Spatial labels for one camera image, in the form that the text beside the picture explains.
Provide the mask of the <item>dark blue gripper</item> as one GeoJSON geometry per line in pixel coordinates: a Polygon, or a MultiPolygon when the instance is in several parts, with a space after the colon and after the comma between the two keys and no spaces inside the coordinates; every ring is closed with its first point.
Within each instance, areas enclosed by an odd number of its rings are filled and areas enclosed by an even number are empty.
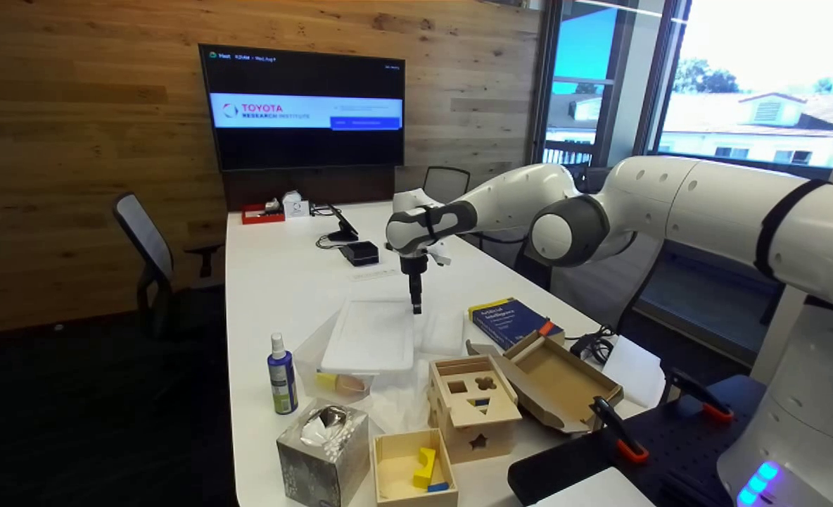
{"type": "Polygon", "coordinates": [[[399,271],[408,277],[408,295],[411,295],[411,312],[421,312],[421,274],[428,271],[428,253],[401,253],[399,271]]]}

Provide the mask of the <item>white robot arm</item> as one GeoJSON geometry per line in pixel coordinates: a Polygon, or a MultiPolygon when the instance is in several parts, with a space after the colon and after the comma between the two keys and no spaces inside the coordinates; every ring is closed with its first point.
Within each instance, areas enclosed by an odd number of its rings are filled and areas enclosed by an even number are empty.
{"type": "Polygon", "coordinates": [[[755,268],[804,293],[785,354],[718,478],[739,507],[833,507],[833,182],[721,161],[632,154],[597,191],[556,162],[496,174],[439,203],[393,199],[386,246],[415,277],[451,234],[522,238],[545,264],[574,268],[666,238],[755,268]]]}

